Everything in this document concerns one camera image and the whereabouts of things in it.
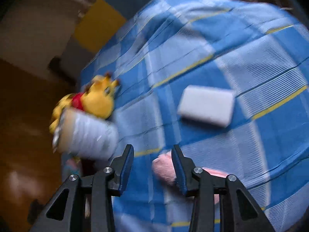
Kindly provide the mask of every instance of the pink plush toy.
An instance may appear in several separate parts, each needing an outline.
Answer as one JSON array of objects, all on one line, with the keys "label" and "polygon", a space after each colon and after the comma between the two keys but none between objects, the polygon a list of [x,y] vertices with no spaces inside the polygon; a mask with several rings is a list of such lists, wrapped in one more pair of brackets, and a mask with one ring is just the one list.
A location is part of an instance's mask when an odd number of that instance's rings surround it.
[{"label": "pink plush toy", "polygon": [[[223,177],[225,178],[228,174],[225,172],[221,172],[218,170],[210,169],[203,167],[205,171],[210,173],[211,175]],[[169,185],[173,185],[176,179],[176,173],[174,170],[173,162],[172,162],[172,155],[171,151],[166,154],[160,154],[158,158],[156,158],[152,162],[152,170],[154,173],[163,181],[165,181]],[[219,195],[214,195],[214,203],[219,202]]]}]

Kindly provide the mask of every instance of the blue fabric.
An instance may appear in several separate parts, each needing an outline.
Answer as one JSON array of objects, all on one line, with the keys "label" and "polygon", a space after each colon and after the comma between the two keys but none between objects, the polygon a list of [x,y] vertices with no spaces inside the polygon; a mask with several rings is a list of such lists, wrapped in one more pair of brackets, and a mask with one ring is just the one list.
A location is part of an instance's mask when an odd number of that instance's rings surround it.
[{"label": "blue fabric", "polygon": [[[152,172],[158,154],[179,144],[197,166],[239,177],[276,231],[309,205],[309,33],[265,3],[152,0],[82,71],[81,82],[112,71],[122,86],[111,117],[114,156],[132,144],[127,190],[113,199],[118,231],[187,231],[192,201]],[[233,89],[226,129],[177,115],[188,85]],[[219,231],[219,208],[215,211]]]}]

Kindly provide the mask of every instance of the white soap bar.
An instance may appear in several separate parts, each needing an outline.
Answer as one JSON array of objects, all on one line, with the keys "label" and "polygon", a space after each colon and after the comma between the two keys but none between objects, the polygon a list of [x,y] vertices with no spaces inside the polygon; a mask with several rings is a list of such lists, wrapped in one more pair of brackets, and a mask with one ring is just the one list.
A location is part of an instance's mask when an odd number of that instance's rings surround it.
[{"label": "white soap bar", "polygon": [[232,120],[235,92],[189,85],[184,89],[177,113],[185,118],[227,127]]}]

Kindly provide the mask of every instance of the wooden floor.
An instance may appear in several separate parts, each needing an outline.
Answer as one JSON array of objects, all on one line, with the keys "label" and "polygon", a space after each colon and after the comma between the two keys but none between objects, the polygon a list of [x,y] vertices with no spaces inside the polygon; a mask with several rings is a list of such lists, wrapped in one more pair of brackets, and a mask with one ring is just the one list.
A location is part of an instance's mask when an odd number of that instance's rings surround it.
[{"label": "wooden floor", "polygon": [[1,59],[0,66],[0,216],[12,232],[25,232],[30,203],[45,204],[61,184],[48,126],[68,91]]}]

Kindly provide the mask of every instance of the plush toy eye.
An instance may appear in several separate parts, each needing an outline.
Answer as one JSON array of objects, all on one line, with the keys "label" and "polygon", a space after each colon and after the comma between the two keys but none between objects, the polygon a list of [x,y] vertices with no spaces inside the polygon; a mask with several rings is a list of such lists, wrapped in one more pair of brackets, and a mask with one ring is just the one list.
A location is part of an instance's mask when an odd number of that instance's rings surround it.
[{"label": "plush toy eye", "polygon": [[105,94],[108,95],[108,94],[110,94],[110,92],[111,92],[111,90],[109,89],[109,87],[107,87],[107,88],[105,89]]}]

